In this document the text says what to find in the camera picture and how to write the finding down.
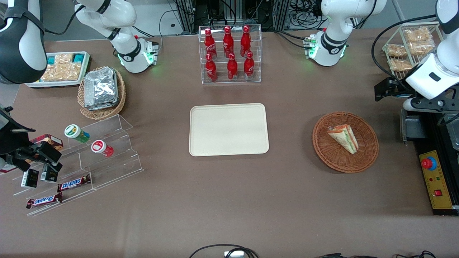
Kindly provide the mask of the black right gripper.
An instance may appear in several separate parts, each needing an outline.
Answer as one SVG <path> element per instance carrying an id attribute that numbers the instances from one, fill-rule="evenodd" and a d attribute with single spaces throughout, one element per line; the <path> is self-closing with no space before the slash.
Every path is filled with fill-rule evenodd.
<path id="1" fill-rule="evenodd" d="M 5 171 L 6 166 L 10 166 L 7 162 L 7 155 L 14 153 L 14 165 L 23 172 L 30 168 L 30 164 L 34 161 L 47 164 L 51 169 L 60 172 L 62 164 L 59 162 L 62 153 L 56 150 L 48 142 L 38 142 L 32 145 L 32 150 L 17 150 L 28 146 L 28 133 L 35 132 L 36 129 L 28 128 L 15 121 L 10 114 L 13 110 L 11 106 L 1 105 L 1 128 L 0 128 L 0 147 L 1 147 L 1 165 L 2 171 Z"/>

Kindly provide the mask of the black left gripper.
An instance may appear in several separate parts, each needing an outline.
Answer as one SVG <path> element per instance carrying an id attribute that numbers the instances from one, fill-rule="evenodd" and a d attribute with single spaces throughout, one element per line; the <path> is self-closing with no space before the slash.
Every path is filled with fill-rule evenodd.
<path id="1" fill-rule="evenodd" d="M 374 86 L 374 101 L 378 102 L 387 96 L 408 98 L 408 90 L 398 80 L 388 77 L 385 82 Z M 431 100 L 417 96 L 411 100 L 411 106 L 415 111 L 425 113 L 452 114 L 459 112 L 459 99 L 456 93 L 442 93 Z"/>

